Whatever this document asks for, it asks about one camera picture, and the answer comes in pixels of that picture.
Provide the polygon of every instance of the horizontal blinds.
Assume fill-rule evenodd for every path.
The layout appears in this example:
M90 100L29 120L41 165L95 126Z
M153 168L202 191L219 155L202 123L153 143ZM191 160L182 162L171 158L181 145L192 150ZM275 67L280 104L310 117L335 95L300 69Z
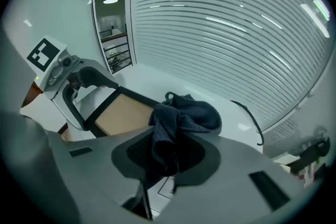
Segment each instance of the horizontal blinds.
M263 128L325 65L334 33L323 14L313 0L131 0L138 62L247 105Z
M273 158L284 152L303 150L303 146L316 143L321 139L320 133L330 137L334 143L336 133L336 58L330 62L331 67L318 84L313 95L308 97L300 110L286 121L264 133L264 154Z

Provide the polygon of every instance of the cardboard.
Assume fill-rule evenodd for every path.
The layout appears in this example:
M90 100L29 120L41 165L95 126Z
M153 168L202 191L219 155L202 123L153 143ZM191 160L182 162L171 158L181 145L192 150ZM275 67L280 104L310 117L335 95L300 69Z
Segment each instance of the cardboard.
M153 108L120 94L99 115L95 124L106 135L116 135L148 126Z

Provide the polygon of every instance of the black cable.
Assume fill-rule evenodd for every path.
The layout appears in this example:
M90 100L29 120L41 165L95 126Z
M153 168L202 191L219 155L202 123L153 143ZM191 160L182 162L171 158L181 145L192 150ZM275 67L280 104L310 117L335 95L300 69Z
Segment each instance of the black cable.
M258 132L259 132L260 137L261 137L261 143L260 143L260 144L257 143L257 145L258 145L258 146L262 146L262 145L264 144L264 135L263 135L263 132L261 131L261 129L260 129L260 127L259 127L259 124L257 123L256 119L253 117L252 113L249 111L249 109L247 108L247 106L245 106L245 105L243 105L243 104L241 104L241 103L239 103L239 102L237 102L237 101L232 101L232 100L231 100L231 102L237 104L237 105L240 106L240 107L242 107L242 108L243 108L243 109L250 115L250 117L252 118L252 120L253 120L255 126L257 127Z

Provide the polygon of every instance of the dark blue cloth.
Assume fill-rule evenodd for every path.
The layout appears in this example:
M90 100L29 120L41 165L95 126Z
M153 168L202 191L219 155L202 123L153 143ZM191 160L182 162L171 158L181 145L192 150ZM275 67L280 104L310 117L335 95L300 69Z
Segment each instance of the dark blue cloth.
M179 132L219 134L222 121L217 110L204 101L195 101L190 94L180 96L172 92L166 101L157 104L149 125L155 125L152 157L161 175L174 175L179 171L176 138Z

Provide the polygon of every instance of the white table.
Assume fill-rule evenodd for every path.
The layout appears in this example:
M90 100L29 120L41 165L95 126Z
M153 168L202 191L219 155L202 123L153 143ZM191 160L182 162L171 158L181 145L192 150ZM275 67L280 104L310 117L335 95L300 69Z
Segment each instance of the white table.
M257 145L261 142L261 138L250 116L243 108L218 94L143 64L126 67L114 74L114 77L120 86L157 102L164 101L164 96L169 91L179 95L189 93L195 100L208 102L221 115L223 126L220 136L242 142L263 152L262 146ZM113 91L107 87L95 89L76 104L76 107L84 119L87 119ZM68 125L74 141L95 138L91 132L79 131L71 124Z

